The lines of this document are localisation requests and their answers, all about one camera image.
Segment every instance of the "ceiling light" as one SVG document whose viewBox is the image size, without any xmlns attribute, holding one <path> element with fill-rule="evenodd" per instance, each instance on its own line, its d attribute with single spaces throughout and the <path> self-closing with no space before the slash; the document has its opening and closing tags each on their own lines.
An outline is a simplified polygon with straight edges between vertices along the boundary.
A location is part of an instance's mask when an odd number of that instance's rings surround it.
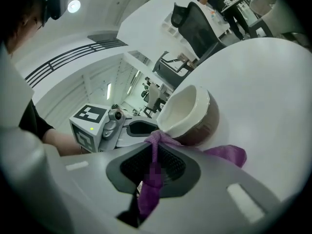
<svg viewBox="0 0 312 234">
<path fill-rule="evenodd" d="M 80 2 L 78 0 L 73 0 L 69 3 L 67 7 L 70 13 L 75 13 L 80 9 Z"/>
<path fill-rule="evenodd" d="M 109 97 L 111 96 L 111 86 L 112 86 L 111 83 L 107 85 L 107 99 L 109 99 Z"/>
<path fill-rule="evenodd" d="M 130 86 L 130 88 L 129 88 L 129 90 L 128 90 L 128 93 L 127 93 L 127 94 L 129 94 L 129 93 L 130 93 L 131 88 L 132 88 L 132 86 Z"/>
</svg>

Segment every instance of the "vr headset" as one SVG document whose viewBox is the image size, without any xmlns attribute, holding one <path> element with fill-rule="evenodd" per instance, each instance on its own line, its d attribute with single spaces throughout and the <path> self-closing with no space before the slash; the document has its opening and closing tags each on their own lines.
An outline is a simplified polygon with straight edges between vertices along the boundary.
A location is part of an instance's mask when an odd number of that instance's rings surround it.
<svg viewBox="0 0 312 234">
<path fill-rule="evenodd" d="M 42 26 L 52 18 L 59 19 L 67 10 L 68 0 L 43 0 L 44 10 L 42 15 Z"/>
</svg>

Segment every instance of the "purple towel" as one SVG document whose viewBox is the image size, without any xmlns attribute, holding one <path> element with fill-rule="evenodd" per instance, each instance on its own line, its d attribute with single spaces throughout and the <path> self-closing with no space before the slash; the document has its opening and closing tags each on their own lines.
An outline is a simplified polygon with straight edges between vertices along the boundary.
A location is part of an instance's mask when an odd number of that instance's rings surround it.
<svg viewBox="0 0 312 234">
<path fill-rule="evenodd" d="M 162 142 L 181 146 L 178 141 L 172 139 L 160 130 L 152 132 L 151 136 L 149 136 L 145 142 L 152 144 L 152 163 L 150 165 L 149 174 L 144 176 L 142 189 L 137 200 L 142 219 L 146 219 L 152 213 L 160 199 L 162 181 L 161 166 L 157 162 L 158 143 Z M 247 160 L 245 150 L 232 145 L 214 147 L 204 151 L 203 153 L 224 158 L 240 168 Z"/>
</svg>

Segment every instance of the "person's hair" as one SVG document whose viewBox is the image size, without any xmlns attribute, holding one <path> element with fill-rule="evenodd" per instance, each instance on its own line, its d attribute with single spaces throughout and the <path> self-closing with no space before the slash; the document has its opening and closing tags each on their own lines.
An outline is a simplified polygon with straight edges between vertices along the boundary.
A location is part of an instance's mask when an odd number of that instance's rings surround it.
<svg viewBox="0 0 312 234">
<path fill-rule="evenodd" d="M 40 0 L 1 0 L 2 26 L 0 41 L 6 42 L 17 30 L 23 15 L 31 12 L 31 8 L 36 1 Z"/>
</svg>

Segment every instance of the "black pants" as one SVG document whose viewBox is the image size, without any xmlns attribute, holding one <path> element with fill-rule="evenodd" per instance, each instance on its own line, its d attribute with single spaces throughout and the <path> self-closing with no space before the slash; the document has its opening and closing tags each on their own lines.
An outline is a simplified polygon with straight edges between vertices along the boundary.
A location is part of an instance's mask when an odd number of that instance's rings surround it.
<svg viewBox="0 0 312 234">
<path fill-rule="evenodd" d="M 239 9 L 235 5 L 227 9 L 223 13 L 223 16 L 225 20 L 229 23 L 231 30 L 240 40 L 242 40 L 244 37 L 243 37 L 243 34 L 239 31 L 239 28 L 234 18 L 237 20 L 240 26 L 242 26 L 245 32 L 249 34 L 248 24 L 246 23 L 243 15 L 240 13 Z"/>
</svg>

